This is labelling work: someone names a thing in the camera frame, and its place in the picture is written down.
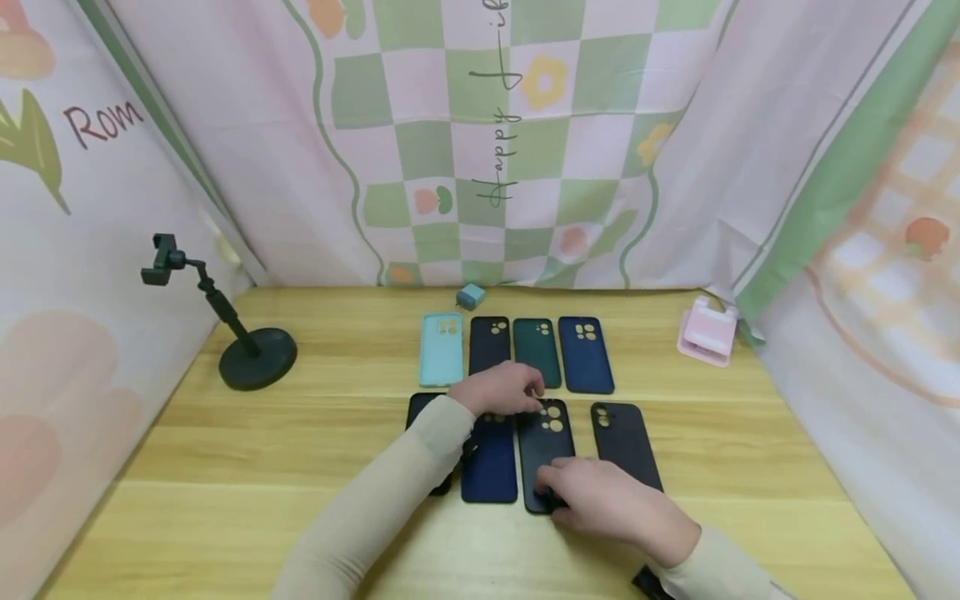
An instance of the beige sleeve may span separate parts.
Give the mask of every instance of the beige sleeve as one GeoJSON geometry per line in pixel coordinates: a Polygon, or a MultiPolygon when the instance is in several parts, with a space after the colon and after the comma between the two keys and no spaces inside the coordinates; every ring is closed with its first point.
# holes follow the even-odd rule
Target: beige sleeve
{"type": "Polygon", "coordinates": [[[793,596],[743,550],[715,529],[703,528],[686,561],[673,568],[652,565],[663,590],[676,600],[786,600],[793,596]]]}
{"type": "Polygon", "coordinates": [[[349,600],[430,490],[460,460],[474,416],[438,396],[310,525],[280,571],[273,597],[349,600]]]}

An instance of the hand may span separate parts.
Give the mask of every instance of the hand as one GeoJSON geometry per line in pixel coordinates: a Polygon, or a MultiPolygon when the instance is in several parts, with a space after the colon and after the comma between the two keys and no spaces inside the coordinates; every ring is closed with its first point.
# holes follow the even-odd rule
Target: hand
{"type": "Polygon", "coordinates": [[[531,391],[542,396],[543,376],[533,367],[508,360],[453,384],[446,394],[479,418],[485,413],[515,415],[538,411],[542,406],[530,396],[531,391]]]}
{"type": "Polygon", "coordinates": [[[700,525],[659,490],[623,469],[596,459],[558,458],[537,470],[537,491],[550,488],[570,508],[553,520],[575,531],[638,547],[663,568],[689,558],[700,540],[700,525]]]}

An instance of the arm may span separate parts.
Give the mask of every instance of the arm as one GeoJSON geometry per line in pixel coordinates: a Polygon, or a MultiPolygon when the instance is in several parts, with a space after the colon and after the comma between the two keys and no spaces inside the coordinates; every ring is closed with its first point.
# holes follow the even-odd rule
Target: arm
{"type": "Polygon", "coordinates": [[[537,470],[537,487],[569,505],[551,514],[554,521],[650,557],[663,591],[676,600],[791,598],[723,534],[702,528],[665,493],[613,463],[558,458],[537,470]]]}
{"type": "Polygon", "coordinates": [[[685,561],[652,568],[676,600],[795,600],[726,536],[708,527],[685,561]]]}
{"type": "Polygon", "coordinates": [[[475,416],[448,396],[367,465],[294,546],[273,597],[349,600],[427,494],[453,470],[475,416]]]}

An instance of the round base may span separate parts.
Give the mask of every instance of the round base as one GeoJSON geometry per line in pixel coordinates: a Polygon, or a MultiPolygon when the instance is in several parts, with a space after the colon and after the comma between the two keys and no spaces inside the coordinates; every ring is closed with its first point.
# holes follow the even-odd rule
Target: round base
{"type": "Polygon", "coordinates": [[[230,388],[249,392],[276,383],[297,360],[297,343],[283,329],[267,327],[250,332],[260,355],[250,357],[239,340],[220,357],[220,376],[230,388]]]}

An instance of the green square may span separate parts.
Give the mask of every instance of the green square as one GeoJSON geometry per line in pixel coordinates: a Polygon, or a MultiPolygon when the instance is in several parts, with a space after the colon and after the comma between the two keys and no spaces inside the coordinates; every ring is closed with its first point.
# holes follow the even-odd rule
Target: green square
{"type": "Polygon", "coordinates": [[[504,260],[525,260],[550,254],[553,228],[507,229],[504,260]]]}
{"type": "Polygon", "coordinates": [[[713,20],[720,0],[669,0],[660,2],[654,31],[676,32],[686,29],[705,29],[713,20]]]}
{"type": "Polygon", "coordinates": [[[495,123],[497,110],[508,108],[508,87],[519,84],[517,76],[501,77],[509,72],[509,48],[447,50],[446,92],[450,119],[457,123],[495,123]]]}
{"type": "Polygon", "coordinates": [[[650,34],[582,41],[573,88],[573,113],[633,114],[649,49],[650,34]]]}
{"type": "Polygon", "coordinates": [[[337,129],[378,127],[394,122],[380,55],[334,59],[330,106],[337,129]]]}
{"type": "MultiPolygon", "coordinates": [[[[362,0],[344,2],[344,5],[363,10],[362,0]]],[[[373,0],[373,14],[380,35],[380,49],[384,52],[444,47],[440,0],[373,0]]]]}
{"type": "Polygon", "coordinates": [[[553,256],[547,256],[543,273],[537,279],[537,287],[572,289],[577,281],[577,272],[584,263],[568,265],[553,256]]]}
{"type": "Polygon", "coordinates": [[[420,265],[415,262],[392,262],[387,267],[387,285],[418,287],[423,285],[420,265]]]}
{"type": "Polygon", "coordinates": [[[456,223],[414,225],[413,230],[419,262],[460,260],[460,226],[456,223]]]}
{"type": "Polygon", "coordinates": [[[453,138],[448,121],[399,123],[396,145],[405,180],[453,177],[453,138]]]}
{"type": "Polygon", "coordinates": [[[373,183],[367,186],[363,218],[372,228],[410,227],[409,206],[403,183],[373,183]]]}
{"type": "Polygon", "coordinates": [[[601,254],[609,254],[616,248],[616,243],[627,234],[631,225],[636,221],[637,211],[626,210],[600,232],[600,237],[590,248],[588,257],[594,258],[601,254]]]}
{"type": "Polygon", "coordinates": [[[564,172],[569,117],[527,119],[510,126],[507,174],[510,181],[547,180],[564,172]]]}
{"type": "Polygon", "coordinates": [[[603,225],[613,206],[619,180],[563,180],[560,182],[560,207],[557,225],[599,223],[603,225]]]}
{"type": "Polygon", "coordinates": [[[457,219],[465,225],[505,227],[510,195],[509,187],[497,192],[493,182],[457,180],[457,219]]]}
{"type": "Polygon", "coordinates": [[[627,159],[623,164],[623,179],[638,177],[650,170],[660,154],[660,148],[673,133],[683,112],[638,114],[630,133],[627,159]]]}
{"type": "Polygon", "coordinates": [[[483,262],[481,260],[465,260],[462,263],[464,283],[476,285],[499,285],[503,282],[502,262],[483,262]]]}
{"type": "Polygon", "coordinates": [[[510,12],[510,45],[580,39],[586,5],[587,0],[516,0],[510,12]]]}

